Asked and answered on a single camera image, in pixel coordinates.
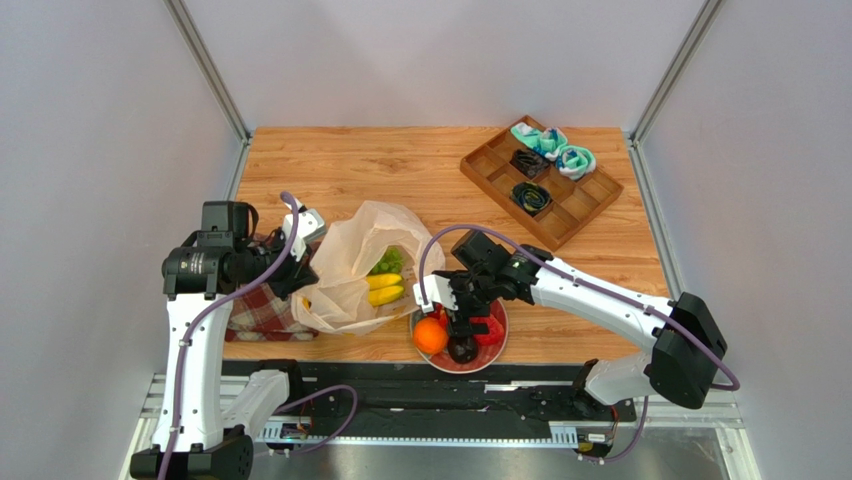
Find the translucent white plastic bag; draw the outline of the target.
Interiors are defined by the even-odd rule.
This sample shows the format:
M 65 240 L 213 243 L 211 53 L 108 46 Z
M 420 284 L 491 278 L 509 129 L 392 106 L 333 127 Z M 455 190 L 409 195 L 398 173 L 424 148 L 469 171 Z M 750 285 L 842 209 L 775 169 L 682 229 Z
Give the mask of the translucent white plastic bag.
M 301 325 L 326 334 L 365 335 L 418 309 L 412 288 L 419 262 L 433 238 L 411 210 L 394 203 L 365 201 L 348 220 L 331 224 L 310 260 L 319 281 L 290 296 Z M 374 307 L 366 277 L 390 247 L 401 253 L 404 289 L 400 299 Z

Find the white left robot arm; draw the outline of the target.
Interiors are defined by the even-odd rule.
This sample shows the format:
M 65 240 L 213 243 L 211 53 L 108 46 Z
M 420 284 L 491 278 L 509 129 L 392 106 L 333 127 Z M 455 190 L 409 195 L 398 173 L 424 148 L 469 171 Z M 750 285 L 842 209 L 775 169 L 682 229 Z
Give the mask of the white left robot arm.
M 221 381 L 226 331 L 235 300 L 263 285 L 282 298 L 314 284 L 311 243 L 326 232 L 320 214 L 286 198 L 281 227 L 254 235 L 257 210 L 208 201 L 201 225 L 162 263 L 169 321 L 163 404 L 151 445 L 129 462 L 133 479 L 247 479 L 254 441 L 300 381 L 294 361 L 257 368 L 228 408 Z

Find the red fake tomato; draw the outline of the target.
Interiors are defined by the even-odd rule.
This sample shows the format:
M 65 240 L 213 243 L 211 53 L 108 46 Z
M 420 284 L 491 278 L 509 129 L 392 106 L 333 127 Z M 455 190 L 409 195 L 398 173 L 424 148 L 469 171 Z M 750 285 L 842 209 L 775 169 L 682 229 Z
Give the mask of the red fake tomato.
M 427 313 L 426 316 L 428 318 L 433 319 L 441 328 L 447 328 L 449 323 L 449 317 L 445 309 L 440 304 L 435 307 L 434 311 Z

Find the orange fake fruit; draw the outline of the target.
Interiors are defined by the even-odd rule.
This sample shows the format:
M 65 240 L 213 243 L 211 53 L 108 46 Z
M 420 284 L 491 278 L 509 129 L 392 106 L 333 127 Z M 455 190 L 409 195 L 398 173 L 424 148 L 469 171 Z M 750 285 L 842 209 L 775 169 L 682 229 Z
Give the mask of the orange fake fruit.
M 445 323 L 435 318 L 424 317 L 414 326 L 412 341 L 414 346 L 425 355 L 443 352 L 449 342 Z

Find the dark purple fake fruit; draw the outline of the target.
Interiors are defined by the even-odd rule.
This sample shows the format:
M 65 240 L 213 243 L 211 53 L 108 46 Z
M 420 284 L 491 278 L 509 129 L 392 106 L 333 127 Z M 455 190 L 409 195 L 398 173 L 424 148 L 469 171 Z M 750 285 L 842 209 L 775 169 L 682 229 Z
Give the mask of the dark purple fake fruit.
M 464 365 L 478 357 L 479 344 L 473 336 L 450 337 L 446 350 L 455 363 Z

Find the red fake pomegranate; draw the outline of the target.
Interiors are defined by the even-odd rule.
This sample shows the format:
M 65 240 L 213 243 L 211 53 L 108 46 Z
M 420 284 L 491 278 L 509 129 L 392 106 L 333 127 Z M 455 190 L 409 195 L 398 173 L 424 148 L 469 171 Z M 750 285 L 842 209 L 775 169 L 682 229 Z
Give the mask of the red fake pomegranate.
M 474 339 L 480 347 L 500 346 L 503 344 L 506 333 L 503 324 L 493 315 L 488 317 L 473 317 L 471 324 L 479 328 L 487 328 L 486 333 L 475 333 Z

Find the yellow fake banana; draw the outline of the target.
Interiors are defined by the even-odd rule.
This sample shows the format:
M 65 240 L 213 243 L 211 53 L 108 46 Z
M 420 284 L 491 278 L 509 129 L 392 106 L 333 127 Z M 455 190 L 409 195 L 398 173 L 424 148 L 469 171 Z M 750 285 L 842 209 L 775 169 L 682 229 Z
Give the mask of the yellow fake banana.
M 365 280 L 369 287 L 367 300 L 373 307 L 393 303 L 405 293 L 403 277 L 397 273 L 369 275 Z

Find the green fake grapes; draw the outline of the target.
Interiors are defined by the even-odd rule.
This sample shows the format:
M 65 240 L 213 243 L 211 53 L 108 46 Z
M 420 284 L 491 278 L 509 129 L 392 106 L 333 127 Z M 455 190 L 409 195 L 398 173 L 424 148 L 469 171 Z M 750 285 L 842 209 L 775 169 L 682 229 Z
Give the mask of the green fake grapes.
M 396 246 L 389 246 L 381 259 L 370 270 L 370 274 L 400 274 L 404 266 L 405 258 L 403 253 Z

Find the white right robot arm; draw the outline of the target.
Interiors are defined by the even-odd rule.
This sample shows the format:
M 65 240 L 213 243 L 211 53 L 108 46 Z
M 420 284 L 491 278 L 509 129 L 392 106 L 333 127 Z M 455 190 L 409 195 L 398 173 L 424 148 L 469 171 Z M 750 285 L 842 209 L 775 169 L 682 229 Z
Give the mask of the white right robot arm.
M 582 272 L 532 245 L 512 251 L 482 229 L 469 230 L 453 247 L 462 267 L 435 270 L 422 305 L 438 303 L 452 327 L 473 332 L 472 319 L 497 300 L 567 312 L 620 335 L 638 353 L 618 360 L 587 361 L 575 389 L 601 405 L 657 394 L 683 408 L 703 407 L 713 389 L 733 391 L 735 379 L 716 380 L 729 370 L 722 360 L 727 342 L 707 303 L 683 292 L 676 299 L 642 294 Z

